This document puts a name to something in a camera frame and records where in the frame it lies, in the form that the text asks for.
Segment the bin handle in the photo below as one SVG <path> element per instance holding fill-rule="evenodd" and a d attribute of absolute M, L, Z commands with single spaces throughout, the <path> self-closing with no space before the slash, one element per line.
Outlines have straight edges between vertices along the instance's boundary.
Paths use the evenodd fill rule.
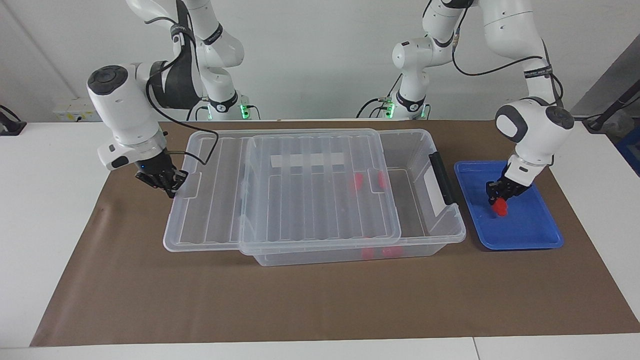
<path fill-rule="evenodd" d="M 447 171 L 444 167 L 444 162 L 442 162 L 442 157 L 438 151 L 429 155 L 429 159 L 431 160 L 431 166 L 433 166 L 433 172 L 436 175 L 436 180 L 438 181 L 438 186 L 440 187 L 440 193 L 442 193 L 442 198 L 444 199 L 444 203 L 446 205 L 451 205 L 456 203 L 453 198 L 453 187 L 451 185 L 451 180 L 449 180 L 449 176 L 447 175 Z"/>

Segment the green indicator light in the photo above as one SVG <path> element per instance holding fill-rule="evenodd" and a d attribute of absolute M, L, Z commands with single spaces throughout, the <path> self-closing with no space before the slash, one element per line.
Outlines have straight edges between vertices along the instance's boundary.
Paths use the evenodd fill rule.
<path fill-rule="evenodd" d="M 242 118 L 243 119 L 248 119 L 249 118 L 249 111 L 247 111 L 247 107 L 245 104 L 240 104 L 240 112 L 242 113 Z"/>
<path fill-rule="evenodd" d="M 394 117 L 394 111 L 396 110 L 396 104 L 394 103 L 390 103 L 389 107 L 387 108 L 387 113 L 386 116 L 388 119 L 391 119 L 392 117 Z"/>

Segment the blue plastic tray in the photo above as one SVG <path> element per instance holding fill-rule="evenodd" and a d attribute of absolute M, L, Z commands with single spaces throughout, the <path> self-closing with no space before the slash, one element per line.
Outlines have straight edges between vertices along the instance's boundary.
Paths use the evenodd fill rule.
<path fill-rule="evenodd" d="M 564 244 L 537 187 L 507 201 L 509 214 L 496 215 L 488 202 L 486 182 L 498 180 L 506 161 L 461 161 L 455 171 L 478 237 L 491 250 L 554 249 Z"/>

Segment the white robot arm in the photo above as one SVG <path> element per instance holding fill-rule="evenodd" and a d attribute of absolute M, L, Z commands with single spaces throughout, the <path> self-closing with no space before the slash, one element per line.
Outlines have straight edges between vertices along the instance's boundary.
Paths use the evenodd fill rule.
<path fill-rule="evenodd" d="M 238 39 L 224 30 L 209 0 L 126 1 L 131 10 L 145 23 L 153 22 L 168 28 L 173 37 L 180 31 L 185 32 L 190 35 L 195 44 L 198 61 L 196 64 L 196 61 L 188 59 L 189 64 L 192 65 L 189 74 L 186 74 L 185 70 L 180 73 L 176 70 L 173 71 L 175 76 L 171 77 L 172 70 L 169 70 L 163 83 L 156 81 L 154 95 L 162 107 L 192 108 L 200 101 L 202 95 L 197 98 L 193 95 L 187 98 L 184 95 L 186 90 L 192 94 L 207 94 L 206 100 L 209 102 L 209 111 L 213 120 L 250 118 L 245 108 L 249 99 L 235 89 L 231 75 L 224 69 L 242 64 L 244 48 Z M 191 44 L 187 46 L 190 55 Z M 177 56 L 180 51 L 181 44 L 176 43 L 174 39 L 174 54 Z M 191 86 L 189 79 L 193 81 L 193 90 L 189 88 Z"/>
<path fill-rule="evenodd" d="M 192 109 L 206 99 L 216 120 L 247 119 L 249 113 L 241 105 L 248 100 L 223 69 L 240 65 L 244 49 L 222 28 L 209 0 L 127 0 L 127 4 L 145 23 L 170 30 L 176 58 L 170 63 L 110 65 L 89 77 L 89 97 L 113 132 L 98 154 L 109 170 L 135 163 L 138 179 L 173 198 L 188 174 L 173 166 L 157 121 L 160 114 L 173 119 L 159 108 Z M 192 56 L 192 45 L 198 56 Z"/>
<path fill-rule="evenodd" d="M 135 79 L 135 65 L 111 65 L 96 70 L 87 82 L 89 97 L 113 139 L 98 148 L 109 170 L 135 163 L 136 177 L 171 198 L 187 173 L 177 170 L 166 153 L 166 138 Z"/>
<path fill-rule="evenodd" d="M 484 33 L 495 53 L 522 63 L 529 96 L 502 106 L 496 114 L 498 130 L 516 143 L 503 176 L 487 183 L 489 202 L 507 200 L 528 189 L 568 138 L 573 117 L 562 108 L 561 96 L 544 42 L 538 34 L 529 0 L 430 0 L 424 12 L 424 38 L 397 44 L 393 59 L 403 82 L 393 94 L 394 117 L 415 119 L 429 85 L 426 67 L 455 62 L 459 30 L 456 23 L 470 7 L 483 12 Z"/>

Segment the black cable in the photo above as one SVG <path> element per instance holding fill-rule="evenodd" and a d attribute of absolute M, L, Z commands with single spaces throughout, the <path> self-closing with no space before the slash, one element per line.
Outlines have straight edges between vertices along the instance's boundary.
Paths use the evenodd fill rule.
<path fill-rule="evenodd" d="M 196 106 L 198 106 L 198 104 L 195 104 L 191 109 L 189 109 L 189 112 L 187 113 L 187 117 L 186 117 L 186 119 L 184 119 L 184 121 L 191 120 L 191 114 L 193 113 L 193 110 L 196 108 Z"/>
<path fill-rule="evenodd" d="M 616 112 L 618 112 L 618 111 L 620 111 L 620 110 L 622 110 L 622 109 L 624 109 L 624 108 L 628 108 L 629 106 L 633 105 L 633 103 L 634 103 L 634 102 L 636 102 L 636 101 L 638 101 L 639 99 L 640 99 L 640 96 L 639 96 L 639 97 L 636 97 L 634 100 L 631 100 L 631 101 L 629 101 L 628 103 L 626 103 L 624 106 L 622 106 L 622 107 L 621 107 L 620 109 L 618 109 Z M 599 117 L 599 116 L 602 116 L 602 115 L 604 115 L 604 113 L 599 113 L 599 114 L 596 114 L 596 115 L 592 115 L 592 116 L 590 116 L 590 117 L 583 118 L 581 121 L 586 121 L 586 120 L 593 119 L 593 118 L 595 118 L 595 117 Z"/>
<path fill-rule="evenodd" d="M 208 107 L 206 107 L 206 106 L 201 106 L 201 107 L 199 107 L 199 108 L 196 110 L 196 121 L 198 121 L 198 112 L 199 112 L 200 110 L 208 110 L 208 109 L 209 109 L 209 108 L 208 108 Z"/>
<path fill-rule="evenodd" d="M 189 26 L 191 27 L 191 31 L 193 32 L 193 20 L 191 20 L 191 14 L 187 13 L 187 18 L 189 19 Z M 200 73 L 200 62 L 198 61 L 198 46 L 196 45 L 196 41 L 194 38 L 191 38 L 193 41 L 193 56 L 196 60 L 196 69 L 198 69 L 198 74 Z"/>
<path fill-rule="evenodd" d="M 151 20 L 147 20 L 147 21 L 145 21 L 145 24 L 147 24 L 147 25 L 149 25 L 149 24 L 153 24 L 154 22 L 156 22 L 156 21 L 160 21 L 160 20 L 166 20 L 166 21 L 169 21 L 169 22 L 171 22 L 173 25 L 177 25 L 177 24 L 178 24 L 175 20 L 173 20 L 173 19 L 171 19 L 171 18 L 169 18 L 169 17 L 166 17 L 166 16 L 154 17 L 154 18 L 153 18 L 153 19 L 151 19 Z"/>
<path fill-rule="evenodd" d="M 512 61 L 512 62 L 510 62 L 510 63 L 508 63 L 508 64 L 506 64 L 506 65 L 503 65 L 503 66 L 501 66 L 501 67 L 497 67 L 497 68 L 492 69 L 492 70 L 489 70 L 489 71 L 483 71 L 483 72 L 476 72 L 476 73 L 473 73 L 473 72 L 465 72 L 464 70 L 462 70 L 462 69 L 458 66 L 458 63 L 456 62 L 456 55 L 455 55 L 455 54 L 456 54 L 456 52 L 455 52 L 455 51 L 453 51 L 453 52 L 451 53 L 451 60 L 453 61 L 453 65 L 456 67 L 456 69 L 457 69 L 461 74 L 464 74 L 464 75 L 466 75 L 466 76 L 482 76 L 482 75 L 487 75 L 487 74 L 491 74 L 492 72 L 497 72 L 497 71 L 500 71 L 500 70 L 502 70 L 502 69 L 506 69 L 506 68 L 508 68 L 508 67 L 510 67 L 510 66 L 514 66 L 514 65 L 516 65 L 517 63 L 521 63 L 521 62 L 523 62 L 523 61 L 532 60 L 532 59 L 543 59 L 543 57 L 542 57 L 542 56 L 537 56 L 537 55 L 534 55 L 534 56 L 527 56 L 526 58 L 522 58 L 522 59 L 519 59 L 519 60 L 516 60 L 516 61 Z"/>
<path fill-rule="evenodd" d="M 400 73 L 400 75 L 398 75 L 398 78 L 396 79 L 396 82 L 391 86 L 391 89 L 387 93 L 387 97 L 391 96 L 391 93 L 394 91 L 394 89 L 396 88 L 396 85 L 398 85 L 398 82 L 400 82 L 401 78 L 402 78 L 402 74 Z M 378 110 L 378 113 L 376 114 L 376 118 L 378 118 L 379 116 L 380 116 L 380 110 Z"/>
<path fill-rule="evenodd" d="M 564 86 L 562 85 L 562 82 L 560 82 L 560 79 L 558 79 L 558 77 L 554 73 L 551 73 L 550 75 L 551 75 L 552 84 L 553 84 L 553 81 L 555 81 L 558 84 L 558 87 L 560 88 L 560 94 L 558 95 L 558 98 L 556 99 L 556 101 L 549 104 L 549 106 L 556 105 L 564 97 Z"/>
<path fill-rule="evenodd" d="M 456 32 L 455 32 L 455 36 L 460 36 L 460 29 L 462 28 L 462 23 L 465 21 L 465 17 L 467 17 L 467 12 L 469 11 L 469 8 L 471 7 L 471 4 L 469 4 L 466 8 L 465 8 L 465 12 L 462 14 L 462 18 L 460 19 L 460 22 L 458 23 L 458 27 L 456 28 Z M 497 67 L 495 69 L 489 70 L 489 71 L 483 71 L 483 72 L 478 72 L 478 73 L 469 73 L 466 72 L 464 70 L 462 70 L 459 66 L 458 63 L 456 62 L 456 46 L 454 46 L 452 48 L 451 51 L 451 60 L 453 61 L 453 65 L 456 67 L 456 69 L 458 71 L 460 71 L 461 74 L 464 74 L 466 76 L 482 76 L 482 75 L 487 75 L 487 74 L 491 74 L 492 72 L 497 72 L 500 71 L 502 69 L 508 68 L 510 66 L 516 65 L 517 63 L 521 63 L 523 61 L 527 61 L 527 60 L 532 60 L 532 59 L 541 59 L 544 60 L 544 58 L 542 56 L 527 56 L 526 58 L 522 58 L 519 60 L 515 60 L 512 61 L 511 63 L 508 63 L 507 65 L 503 65 L 501 67 Z"/>
<path fill-rule="evenodd" d="M 422 12 L 422 17 L 424 18 L 424 16 L 427 14 L 427 10 L 429 9 L 429 5 L 431 5 L 432 0 L 429 0 L 429 2 L 427 3 L 427 6 L 424 8 L 424 11 Z"/>
<path fill-rule="evenodd" d="M 376 101 L 380 101 L 380 99 L 378 99 L 378 98 L 371 99 L 371 100 L 367 101 L 364 105 L 362 105 L 362 107 L 360 108 L 360 111 L 358 111 L 358 115 L 356 115 L 356 119 L 358 119 L 360 117 L 360 114 L 362 114 L 362 112 L 367 108 L 367 106 L 371 105 L 372 103 L 374 103 Z"/>
<path fill-rule="evenodd" d="M 15 117 L 16 120 L 18 120 L 18 122 L 22 122 L 22 120 L 20 120 L 20 118 L 18 117 L 18 115 L 16 115 L 13 111 L 11 111 L 11 109 L 7 108 L 4 105 L 0 105 L 0 109 L 4 110 L 7 112 L 7 114 Z"/>
<path fill-rule="evenodd" d="M 255 109 L 255 111 L 258 113 L 258 120 L 262 120 L 262 117 L 260 116 L 260 109 L 258 109 L 256 105 L 247 105 L 246 108 Z"/>
<path fill-rule="evenodd" d="M 197 159 L 202 165 L 206 165 L 209 163 L 209 160 L 211 159 L 211 155 L 213 154 L 213 150 L 215 150 L 216 145 L 218 144 L 218 139 L 220 138 L 220 135 L 213 131 L 213 130 L 208 130 L 208 129 L 202 129 L 201 127 L 197 127 L 197 126 L 192 126 L 189 124 L 185 124 L 181 121 L 175 120 L 174 118 L 172 118 L 171 116 L 163 113 L 157 106 L 156 104 L 153 102 L 153 100 L 151 99 L 151 93 L 149 91 L 150 86 L 151 86 L 151 80 L 154 79 L 156 76 L 162 74 L 163 71 L 165 71 L 166 69 L 169 69 L 171 66 L 173 66 L 176 62 L 178 62 L 184 55 L 185 55 L 185 47 L 182 48 L 182 50 L 180 51 L 180 54 L 178 54 L 178 56 L 173 59 L 170 63 L 166 64 L 165 66 L 161 67 L 157 72 L 155 72 L 154 74 L 152 74 L 149 79 L 147 80 L 147 85 L 145 86 L 145 95 L 147 96 L 147 100 L 149 101 L 149 104 L 151 104 L 151 107 L 158 112 L 158 114 L 162 115 L 164 118 L 166 118 L 167 120 L 174 122 L 180 126 L 184 126 L 184 127 L 188 127 L 189 129 L 192 130 L 196 130 L 196 131 L 204 131 L 206 133 L 210 133 L 210 134 L 214 134 L 216 135 L 216 142 L 213 144 L 213 147 L 211 148 L 211 152 L 209 153 L 207 159 L 205 161 L 202 161 L 200 158 L 198 158 L 197 156 L 195 156 L 194 154 L 190 154 L 186 151 L 184 152 L 167 152 L 168 154 L 183 154 L 183 155 L 187 155 L 187 156 L 191 156 L 195 159 Z"/>
<path fill-rule="evenodd" d="M 425 106 L 429 106 L 429 112 L 427 113 L 427 119 L 426 119 L 426 120 L 429 120 L 429 117 L 431 116 L 431 104 L 427 104 Z"/>
<path fill-rule="evenodd" d="M 378 118 L 379 115 L 380 115 L 380 111 L 386 110 L 386 109 L 387 109 L 386 106 L 380 106 L 379 108 L 375 108 L 375 109 L 371 110 L 371 113 L 369 114 L 369 118 L 373 119 L 373 113 L 376 112 L 376 110 L 378 111 L 378 115 L 376 115 L 376 118 Z"/>

